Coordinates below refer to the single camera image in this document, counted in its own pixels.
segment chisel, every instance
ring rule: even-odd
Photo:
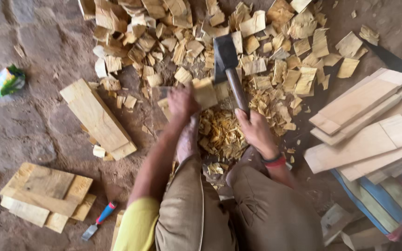
[[[108,206],[105,207],[103,210],[102,214],[97,218],[96,223],[90,225],[88,229],[83,233],[82,239],[85,241],[88,241],[89,238],[97,231],[98,225],[103,223],[103,220],[105,220],[117,207],[117,203],[115,201],[112,201],[108,204]]]

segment wooden handle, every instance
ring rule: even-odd
[[[226,75],[229,83],[231,84],[232,92],[234,93],[238,108],[242,109],[249,118],[251,110],[249,109],[248,101],[246,100],[246,96],[244,95],[243,87],[240,83],[240,78],[238,78],[237,70],[235,68],[227,69]]]

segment chisel handle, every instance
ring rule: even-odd
[[[102,214],[97,218],[97,225],[102,224],[103,221],[114,211],[114,209],[116,209],[116,207],[117,203],[115,201],[110,202],[108,206],[105,207]]]
[[[229,83],[231,84],[232,92],[234,93],[238,108],[242,109],[249,119],[251,110],[249,109],[248,100],[244,95],[243,87],[240,83],[240,78],[238,77],[237,70],[235,68],[227,69],[226,75]]]

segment green packet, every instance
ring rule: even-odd
[[[12,94],[26,83],[24,72],[11,65],[0,72],[0,97]]]

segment axe head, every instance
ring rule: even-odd
[[[214,83],[226,81],[226,70],[237,66],[237,51],[231,34],[214,38]]]

